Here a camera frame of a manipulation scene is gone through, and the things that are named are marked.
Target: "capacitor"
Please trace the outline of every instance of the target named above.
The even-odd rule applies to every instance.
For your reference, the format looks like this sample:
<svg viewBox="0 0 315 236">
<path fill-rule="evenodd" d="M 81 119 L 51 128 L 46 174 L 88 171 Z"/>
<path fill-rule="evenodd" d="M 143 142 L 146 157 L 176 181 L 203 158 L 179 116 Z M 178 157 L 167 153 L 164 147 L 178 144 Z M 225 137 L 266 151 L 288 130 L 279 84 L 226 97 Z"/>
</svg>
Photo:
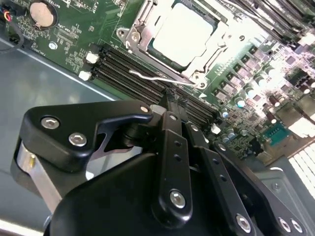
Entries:
<svg viewBox="0 0 315 236">
<path fill-rule="evenodd" d="M 235 137 L 235 132 L 234 132 L 233 128 L 230 128 L 230 129 L 227 130 L 227 137 L 229 139 L 233 139 Z"/>
<path fill-rule="evenodd" d="M 275 118 L 275 116 L 271 112 L 267 112 L 266 117 L 272 124 L 277 123 L 277 119 Z"/>
<path fill-rule="evenodd" d="M 271 78 L 283 78 L 283 76 L 285 75 L 284 73 L 282 73 L 280 70 L 277 70 L 275 68 L 273 68 L 272 66 L 268 66 L 265 68 L 265 72 L 267 73 L 267 75 Z"/>
<path fill-rule="evenodd" d="M 271 102 L 271 104 L 272 104 L 274 107 L 280 106 L 280 102 L 279 102 L 278 99 L 276 99 L 275 96 L 272 96 L 272 95 L 271 95 L 271 96 L 269 97 L 269 101 Z"/>
<path fill-rule="evenodd" d="M 234 99 L 234 102 L 235 104 L 239 107 L 239 108 L 242 108 L 242 107 L 245 107 L 245 101 L 243 98 L 241 97 L 237 97 Z"/>
<path fill-rule="evenodd" d="M 227 137 L 226 134 L 223 134 L 222 136 L 222 142 L 227 143 L 228 141 L 230 141 L 230 139 Z"/>
<path fill-rule="evenodd" d="M 310 86 L 311 88 L 315 88 L 315 80 L 314 79 L 309 79 L 306 84 Z"/>
<path fill-rule="evenodd" d="M 308 93 L 310 93 L 311 90 L 309 89 L 308 86 L 302 85 L 302 86 L 300 87 L 300 91 L 301 91 L 302 93 L 304 93 L 304 94 L 308 94 Z"/>
<path fill-rule="evenodd" d="M 247 136 L 248 135 L 248 131 L 245 130 L 245 129 L 241 130 L 241 135 L 242 136 Z"/>
<path fill-rule="evenodd" d="M 260 87 L 265 87 L 267 85 L 267 81 L 262 76 L 257 77 L 256 82 Z"/>
<path fill-rule="evenodd" d="M 256 92 L 252 87 L 245 88 L 245 92 L 249 98 L 254 98 L 256 96 Z"/>
<path fill-rule="evenodd" d="M 221 109 L 221 116 L 222 116 L 222 118 L 227 118 L 228 117 L 228 110 L 227 110 L 227 108 L 222 108 Z"/>
</svg>

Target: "mounting hole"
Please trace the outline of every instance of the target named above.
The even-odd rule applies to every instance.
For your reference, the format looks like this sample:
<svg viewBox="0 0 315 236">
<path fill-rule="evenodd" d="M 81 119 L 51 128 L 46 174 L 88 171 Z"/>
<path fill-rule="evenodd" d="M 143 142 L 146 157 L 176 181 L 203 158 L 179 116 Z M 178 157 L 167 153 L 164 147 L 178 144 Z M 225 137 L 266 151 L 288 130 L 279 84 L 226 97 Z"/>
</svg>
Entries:
<svg viewBox="0 0 315 236">
<path fill-rule="evenodd" d="M 177 154 L 174 155 L 174 158 L 175 158 L 178 162 L 181 162 L 181 161 L 182 161 L 181 157 L 180 157 L 179 155 L 177 155 Z"/>
<path fill-rule="evenodd" d="M 227 182 L 227 179 L 226 179 L 226 177 L 225 177 L 225 176 L 220 175 L 220 178 L 222 179 L 222 181 Z"/>
<path fill-rule="evenodd" d="M 175 143 L 175 145 L 178 146 L 178 147 L 181 147 L 181 146 L 182 146 L 182 143 L 180 143 L 180 142 L 178 142 L 178 141 L 175 141 L 174 143 Z"/>
<path fill-rule="evenodd" d="M 213 160 L 213 162 L 216 164 L 216 165 L 218 165 L 218 164 L 220 164 L 220 162 L 217 160 L 217 159 L 212 159 Z"/>
<path fill-rule="evenodd" d="M 122 30 L 120 30 L 120 31 L 118 31 L 118 35 L 119 35 L 120 37 L 124 37 L 125 32 L 123 32 Z"/>
</svg>

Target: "cpu socket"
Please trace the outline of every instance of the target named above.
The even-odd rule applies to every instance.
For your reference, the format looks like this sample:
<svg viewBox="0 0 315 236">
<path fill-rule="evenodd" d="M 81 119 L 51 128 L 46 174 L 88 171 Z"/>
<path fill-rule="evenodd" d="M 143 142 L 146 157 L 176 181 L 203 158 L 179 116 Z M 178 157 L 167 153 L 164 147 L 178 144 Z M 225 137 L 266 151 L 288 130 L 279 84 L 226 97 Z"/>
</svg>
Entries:
<svg viewBox="0 0 315 236">
<path fill-rule="evenodd" d="M 145 0 L 132 27 L 117 29 L 117 36 L 161 77 L 205 89 L 231 22 L 234 15 L 216 0 Z"/>
</svg>

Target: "gray metal panel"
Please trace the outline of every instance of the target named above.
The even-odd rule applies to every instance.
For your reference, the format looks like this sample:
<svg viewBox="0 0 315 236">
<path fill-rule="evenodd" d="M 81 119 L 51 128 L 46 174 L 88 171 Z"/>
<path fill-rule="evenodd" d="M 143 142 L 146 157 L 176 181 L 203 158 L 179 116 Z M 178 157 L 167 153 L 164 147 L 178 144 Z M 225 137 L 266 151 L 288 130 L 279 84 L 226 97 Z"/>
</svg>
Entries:
<svg viewBox="0 0 315 236">
<path fill-rule="evenodd" d="M 95 88 L 87 88 L 89 84 L 82 86 L 62 71 L 21 52 L 0 55 L 0 71 L 0 218 L 42 230 L 50 214 L 47 206 L 39 197 L 16 184 L 9 173 L 23 114 L 35 106 L 106 101 L 108 98 Z"/>
<path fill-rule="evenodd" d="M 312 208 L 314 205 L 303 205 L 285 173 L 282 171 L 265 171 L 255 174 L 270 191 L 304 223 L 308 235 L 315 236 L 315 222 L 307 211 L 307 209 Z"/>
</svg>

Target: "black plastic arm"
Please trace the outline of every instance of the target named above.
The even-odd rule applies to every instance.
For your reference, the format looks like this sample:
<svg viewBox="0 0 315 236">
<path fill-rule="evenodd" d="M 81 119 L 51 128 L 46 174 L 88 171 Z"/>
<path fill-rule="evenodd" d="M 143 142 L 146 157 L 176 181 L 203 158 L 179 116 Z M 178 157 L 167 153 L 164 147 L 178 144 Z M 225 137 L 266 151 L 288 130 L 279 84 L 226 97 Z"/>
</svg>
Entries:
<svg viewBox="0 0 315 236">
<path fill-rule="evenodd" d="M 97 134 L 112 133 L 126 123 L 148 123 L 153 117 L 148 105 L 141 101 L 97 102 L 61 106 L 44 106 L 28 110 L 23 118 L 20 138 L 32 153 L 46 159 L 61 170 L 83 169 L 95 152 Z M 55 129 L 45 128 L 41 121 L 54 118 Z M 83 134 L 82 147 L 70 143 L 73 133 Z"/>
</svg>

